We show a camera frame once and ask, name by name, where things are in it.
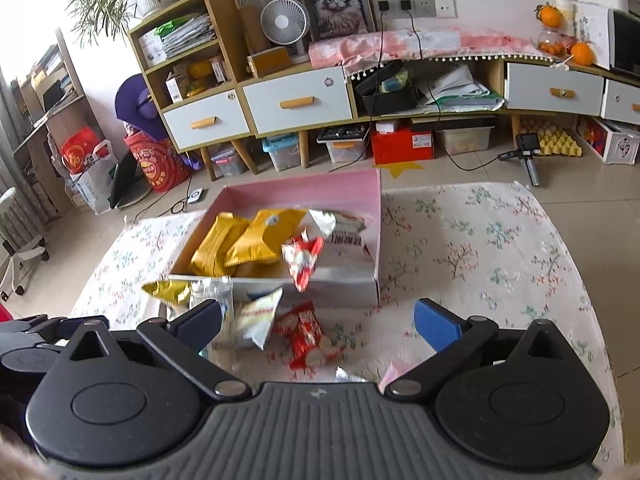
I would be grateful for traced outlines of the yellow snack bag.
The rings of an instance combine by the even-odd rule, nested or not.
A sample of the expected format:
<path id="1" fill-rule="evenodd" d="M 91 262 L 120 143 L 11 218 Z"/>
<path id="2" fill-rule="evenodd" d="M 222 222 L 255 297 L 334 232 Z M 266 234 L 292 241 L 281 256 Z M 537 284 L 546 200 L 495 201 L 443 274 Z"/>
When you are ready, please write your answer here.
<path id="1" fill-rule="evenodd" d="M 183 280 L 161 280 L 146 283 L 142 290 L 149 296 L 173 307 L 190 304 L 191 283 Z"/>

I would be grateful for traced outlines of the clear blue white snack bag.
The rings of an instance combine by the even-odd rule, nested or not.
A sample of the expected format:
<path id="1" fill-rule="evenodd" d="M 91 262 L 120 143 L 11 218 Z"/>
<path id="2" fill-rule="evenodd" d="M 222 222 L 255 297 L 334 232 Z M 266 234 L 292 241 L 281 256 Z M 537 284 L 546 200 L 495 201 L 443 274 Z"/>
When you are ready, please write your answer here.
<path id="1" fill-rule="evenodd" d="M 211 359 L 215 351 L 235 349 L 235 313 L 231 278 L 201 278 L 191 284 L 190 307 L 206 302 L 214 307 L 214 336 L 200 352 Z"/>

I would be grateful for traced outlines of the red white snack pack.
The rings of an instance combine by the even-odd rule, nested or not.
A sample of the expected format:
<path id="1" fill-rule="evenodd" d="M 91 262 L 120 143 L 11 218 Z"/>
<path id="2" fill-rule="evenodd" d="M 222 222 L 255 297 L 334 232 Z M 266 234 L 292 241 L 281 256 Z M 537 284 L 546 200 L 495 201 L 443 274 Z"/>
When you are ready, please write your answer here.
<path id="1" fill-rule="evenodd" d="M 342 352 L 326 336 L 311 301 L 278 316 L 273 331 L 286 338 L 290 344 L 292 359 L 288 367 L 291 370 L 322 366 L 336 359 Z"/>

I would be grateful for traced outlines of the yellow pillow snack pack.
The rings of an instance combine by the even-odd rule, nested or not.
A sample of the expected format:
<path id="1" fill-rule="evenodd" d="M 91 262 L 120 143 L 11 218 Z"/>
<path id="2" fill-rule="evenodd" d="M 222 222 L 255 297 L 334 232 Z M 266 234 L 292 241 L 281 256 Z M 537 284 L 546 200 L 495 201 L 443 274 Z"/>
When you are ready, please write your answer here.
<path id="1" fill-rule="evenodd" d="M 281 257 L 281 246 L 295 235 L 305 209 L 262 209 L 227 252 L 226 266 L 270 264 Z"/>

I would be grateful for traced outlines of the red white candy pack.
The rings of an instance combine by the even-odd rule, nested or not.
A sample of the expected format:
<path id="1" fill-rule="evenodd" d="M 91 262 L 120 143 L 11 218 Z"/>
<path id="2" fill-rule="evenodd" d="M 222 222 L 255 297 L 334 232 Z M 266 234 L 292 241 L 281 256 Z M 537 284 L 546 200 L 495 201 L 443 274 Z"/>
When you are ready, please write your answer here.
<path id="1" fill-rule="evenodd" d="M 310 237 L 307 230 L 289 238 L 281 245 L 282 258 L 299 292 L 304 292 L 308 288 L 323 247 L 324 238 Z"/>

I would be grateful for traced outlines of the silver white snack bag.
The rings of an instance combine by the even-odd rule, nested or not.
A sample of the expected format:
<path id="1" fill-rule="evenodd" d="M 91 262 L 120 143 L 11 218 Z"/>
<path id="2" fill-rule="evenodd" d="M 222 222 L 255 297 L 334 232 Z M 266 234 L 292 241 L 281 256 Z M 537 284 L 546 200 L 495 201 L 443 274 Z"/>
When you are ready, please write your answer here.
<path id="1" fill-rule="evenodd" d="M 367 220 L 351 212 L 309 209 L 314 222 L 312 232 L 324 238 L 324 247 L 319 256 L 319 266 L 337 268 L 373 262 L 369 248 L 363 238 Z"/>

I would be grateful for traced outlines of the floral table cloth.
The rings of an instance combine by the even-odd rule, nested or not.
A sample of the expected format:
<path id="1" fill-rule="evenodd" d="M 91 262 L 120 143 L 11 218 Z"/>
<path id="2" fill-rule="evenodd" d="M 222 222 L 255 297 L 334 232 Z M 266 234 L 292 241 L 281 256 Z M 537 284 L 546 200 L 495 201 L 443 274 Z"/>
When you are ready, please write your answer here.
<path id="1" fill-rule="evenodd" d="M 162 313 L 146 283 L 186 274 L 192 252 L 223 211 L 252 218 L 262 209 L 323 209 L 363 218 L 364 257 L 324 252 L 306 292 L 284 266 L 239 270 L 233 298 L 246 304 L 283 290 L 282 309 L 311 302 L 338 355 L 322 366 L 291 370 L 288 342 L 236 352 L 228 369 L 262 382 L 381 380 L 391 366 L 432 354 L 414 328 L 416 300 L 430 298 L 460 316 L 479 314 L 506 328 L 537 318 L 559 327 L 605 396 L 608 433 L 597 465 L 624 455 L 620 404 L 608 350 L 582 278 L 544 207 L 517 183 L 465 183 L 385 191 L 373 170 L 226 186 L 206 212 L 130 220 L 93 271 L 73 315 L 102 314 L 131 330 Z"/>

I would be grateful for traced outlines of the white office chair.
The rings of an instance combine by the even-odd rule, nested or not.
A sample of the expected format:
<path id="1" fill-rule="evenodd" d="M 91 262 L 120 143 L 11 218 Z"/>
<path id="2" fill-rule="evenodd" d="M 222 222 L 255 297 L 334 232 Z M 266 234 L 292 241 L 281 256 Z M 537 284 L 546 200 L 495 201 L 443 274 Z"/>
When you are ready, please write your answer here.
<path id="1" fill-rule="evenodd" d="M 24 295 L 25 287 L 22 284 L 24 265 L 35 260 L 46 262 L 50 259 L 50 255 L 46 240 L 42 236 L 35 237 L 23 247 L 17 247 L 9 234 L 1 233 L 1 247 L 8 255 L 1 279 L 1 299 L 6 301 L 9 299 L 9 294 Z"/>

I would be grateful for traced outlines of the white charger puck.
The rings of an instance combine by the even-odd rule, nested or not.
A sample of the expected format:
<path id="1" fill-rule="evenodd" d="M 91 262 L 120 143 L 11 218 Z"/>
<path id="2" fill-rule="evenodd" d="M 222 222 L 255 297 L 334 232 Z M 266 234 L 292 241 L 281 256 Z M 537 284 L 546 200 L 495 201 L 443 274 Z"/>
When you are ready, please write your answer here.
<path id="1" fill-rule="evenodd" d="M 189 194 L 186 202 L 188 204 L 195 204 L 201 200 L 203 194 L 204 194 L 204 190 L 202 188 L 196 188 Z"/>

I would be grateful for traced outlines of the red printed bag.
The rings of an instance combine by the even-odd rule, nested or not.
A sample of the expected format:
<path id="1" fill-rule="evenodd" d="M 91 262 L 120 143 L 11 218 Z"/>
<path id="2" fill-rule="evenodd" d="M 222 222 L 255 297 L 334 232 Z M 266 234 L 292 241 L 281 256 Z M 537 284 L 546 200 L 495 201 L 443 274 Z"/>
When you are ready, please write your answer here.
<path id="1" fill-rule="evenodd" d="M 127 134 L 124 141 L 154 191 L 170 191 L 190 177 L 192 169 L 168 138 L 155 140 L 139 130 Z"/>

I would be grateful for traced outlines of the clear storage bin blue lid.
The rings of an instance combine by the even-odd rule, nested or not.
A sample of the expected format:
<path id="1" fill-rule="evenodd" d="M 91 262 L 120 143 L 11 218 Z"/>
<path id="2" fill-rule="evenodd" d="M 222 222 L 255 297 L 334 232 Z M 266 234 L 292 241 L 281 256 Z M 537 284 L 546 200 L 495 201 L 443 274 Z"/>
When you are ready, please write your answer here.
<path id="1" fill-rule="evenodd" d="M 300 165 L 299 142 L 296 133 L 268 136 L 262 139 L 262 150 L 271 158 L 277 171 L 284 171 Z"/>

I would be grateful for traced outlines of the black storage box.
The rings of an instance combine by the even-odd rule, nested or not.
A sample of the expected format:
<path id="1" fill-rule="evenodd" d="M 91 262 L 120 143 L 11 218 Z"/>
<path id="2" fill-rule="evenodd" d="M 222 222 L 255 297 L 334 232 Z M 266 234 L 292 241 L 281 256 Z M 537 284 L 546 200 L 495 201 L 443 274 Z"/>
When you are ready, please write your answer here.
<path id="1" fill-rule="evenodd" d="M 413 110 L 420 101 L 420 91 L 402 61 L 377 67 L 356 82 L 354 87 L 358 112 L 382 116 Z"/>

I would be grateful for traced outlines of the white desk fan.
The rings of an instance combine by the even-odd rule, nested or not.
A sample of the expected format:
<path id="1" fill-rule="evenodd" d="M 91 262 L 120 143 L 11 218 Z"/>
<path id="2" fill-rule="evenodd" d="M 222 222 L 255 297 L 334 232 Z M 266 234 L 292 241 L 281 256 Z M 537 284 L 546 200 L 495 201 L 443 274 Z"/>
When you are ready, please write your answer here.
<path id="1" fill-rule="evenodd" d="M 272 0 L 260 12 L 260 26 L 269 41 L 286 47 L 293 64 L 309 61 L 310 17 L 298 0 Z"/>

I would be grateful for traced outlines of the white microwave oven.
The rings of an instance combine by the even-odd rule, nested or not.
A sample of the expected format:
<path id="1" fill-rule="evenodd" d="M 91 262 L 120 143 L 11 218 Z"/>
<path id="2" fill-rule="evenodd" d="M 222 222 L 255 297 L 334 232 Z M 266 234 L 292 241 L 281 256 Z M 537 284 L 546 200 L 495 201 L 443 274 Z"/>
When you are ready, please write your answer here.
<path id="1" fill-rule="evenodd" d="M 574 3 L 574 29 L 588 44 L 594 65 L 631 77 L 639 76 L 639 20 L 594 3 Z"/>

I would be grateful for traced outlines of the wall power socket strip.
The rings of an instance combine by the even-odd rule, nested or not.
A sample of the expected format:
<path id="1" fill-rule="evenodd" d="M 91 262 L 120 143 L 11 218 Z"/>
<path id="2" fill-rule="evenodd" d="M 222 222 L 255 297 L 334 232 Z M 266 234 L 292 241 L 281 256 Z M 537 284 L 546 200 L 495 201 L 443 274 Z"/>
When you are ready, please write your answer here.
<path id="1" fill-rule="evenodd" d="M 457 18 L 456 0 L 378 0 L 386 18 Z"/>

